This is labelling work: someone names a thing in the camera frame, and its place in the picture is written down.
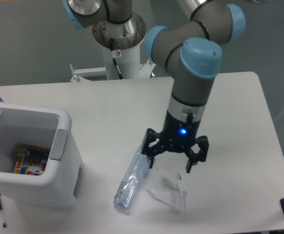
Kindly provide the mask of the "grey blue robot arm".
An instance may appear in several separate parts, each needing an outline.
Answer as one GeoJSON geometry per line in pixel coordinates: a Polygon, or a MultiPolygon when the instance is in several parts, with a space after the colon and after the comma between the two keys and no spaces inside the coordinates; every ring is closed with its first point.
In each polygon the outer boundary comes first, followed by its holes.
{"type": "Polygon", "coordinates": [[[130,0],[65,0],[64,8],[76,29],[92,27],[102,47],[107,79],[137,78],[140,44],[149,58],[173,80],[171,97],[161,132],[146,131],[142,153],[153,161],[163,152],[185,153],[186,170],[204,162],[208,138],[197,131],[215,77],[220,71],[222,44],[245,31],[243,11],[218,0],[181,0],[189,22],[175,29],[146,29],[133,12],[130,0]]]}

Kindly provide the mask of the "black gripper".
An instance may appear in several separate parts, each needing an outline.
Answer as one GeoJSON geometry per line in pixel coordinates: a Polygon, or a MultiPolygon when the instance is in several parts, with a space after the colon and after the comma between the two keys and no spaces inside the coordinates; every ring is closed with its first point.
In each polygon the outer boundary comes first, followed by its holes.
{"type": "Polygon", "coordinates": [[[148,128],[141,145],[141,153],[149,160],[149,168],[153,167],[154,158],[165,151],[185,153],[188,157],[186,172],[189,174],[193,165],[205,162],[208,154],[209,142],[207,136],[196,138],[200,120],[187,124],[173,117],[169,111],[166,113],[163,130],[157,133],[148,128]],[[198,145],[199,152],[192,150],[198,145]]]}

